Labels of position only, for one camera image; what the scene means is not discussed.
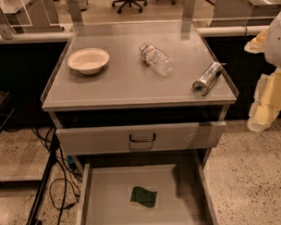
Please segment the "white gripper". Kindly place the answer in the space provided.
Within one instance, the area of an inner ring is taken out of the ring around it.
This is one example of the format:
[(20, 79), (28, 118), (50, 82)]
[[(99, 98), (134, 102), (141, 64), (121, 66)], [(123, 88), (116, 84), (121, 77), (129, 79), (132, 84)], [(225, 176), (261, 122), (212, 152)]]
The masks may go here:
[[(267, 63), (281, 67), (281, 11), (271, 22), (269, 29), (264, 29), (248, 41), (244, 50), (253, 54), (265, 54)], [(250, 107), (248, 128), (251, 131), (265, 131), (281, 111), (281, 68), (258, 80), (254, 102)]]

